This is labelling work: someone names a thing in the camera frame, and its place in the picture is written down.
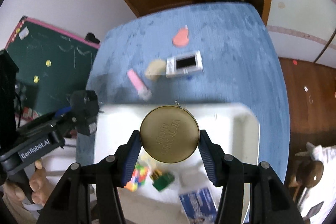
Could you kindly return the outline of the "person's left hand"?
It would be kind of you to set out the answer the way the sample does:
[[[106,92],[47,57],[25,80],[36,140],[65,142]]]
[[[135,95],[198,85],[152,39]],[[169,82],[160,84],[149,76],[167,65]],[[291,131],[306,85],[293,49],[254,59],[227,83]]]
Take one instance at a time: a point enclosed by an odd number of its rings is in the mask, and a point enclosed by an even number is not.
[[[29,188],[29,195],[34,204],[45,206],[48,201],[54,186],[47,178],[46,169],[43,166],[42,159],[35,163],[35,172],[29,179],[27,184]],[[7,197],[13,204],[22,207],[22,202],[26,197],[25,186],[16,182],[8,180],[3,185],[4,197]]]

